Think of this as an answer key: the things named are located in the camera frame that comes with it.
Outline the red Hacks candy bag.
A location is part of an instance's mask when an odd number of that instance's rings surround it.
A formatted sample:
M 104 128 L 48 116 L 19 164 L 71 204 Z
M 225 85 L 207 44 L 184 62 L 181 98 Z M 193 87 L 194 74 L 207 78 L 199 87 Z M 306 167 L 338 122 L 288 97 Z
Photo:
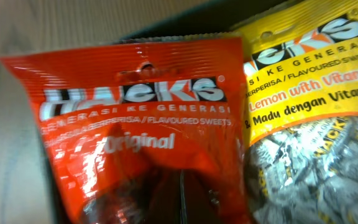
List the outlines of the red Hacks candy bag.
M 71 223 L 250 223 L 238 37 L 3 57 Z

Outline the yellow Hacks candy bag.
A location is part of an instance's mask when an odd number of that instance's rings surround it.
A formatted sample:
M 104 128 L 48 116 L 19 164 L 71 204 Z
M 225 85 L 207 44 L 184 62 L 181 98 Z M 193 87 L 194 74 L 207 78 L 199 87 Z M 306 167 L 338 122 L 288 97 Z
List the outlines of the yellow Hacks candy bag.
M 254 221 L 358 224 L 358 0 L 288 1 L 235 30 Z

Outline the dark green gift box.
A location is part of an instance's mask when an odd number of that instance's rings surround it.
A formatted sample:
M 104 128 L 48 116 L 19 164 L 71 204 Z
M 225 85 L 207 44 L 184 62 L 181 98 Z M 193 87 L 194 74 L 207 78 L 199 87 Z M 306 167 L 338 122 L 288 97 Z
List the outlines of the dark green gift box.
M 296 3 L 287 0 L 210 1 L 104 43 L 116 44 L 129 39 L 227 32 L 238 24 L 252 22 Z

